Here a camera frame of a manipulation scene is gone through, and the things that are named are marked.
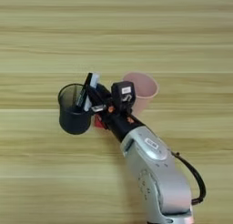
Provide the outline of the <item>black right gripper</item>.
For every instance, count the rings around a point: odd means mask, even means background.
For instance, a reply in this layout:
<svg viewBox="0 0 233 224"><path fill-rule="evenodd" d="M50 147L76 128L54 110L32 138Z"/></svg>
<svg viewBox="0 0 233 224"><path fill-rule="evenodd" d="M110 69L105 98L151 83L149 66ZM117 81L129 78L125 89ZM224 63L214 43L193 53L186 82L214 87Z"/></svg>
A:
<svg viewBox="0 0 233 224"><path fill-rule="evenodd" d="M110 91L103 85L96 88L86 87L86 92L93 107L100 107L95 111L98 122L104 129L110 130L119 142L135 128L144 124L132 115L131 103L120 98L112 97Z"/></svg>

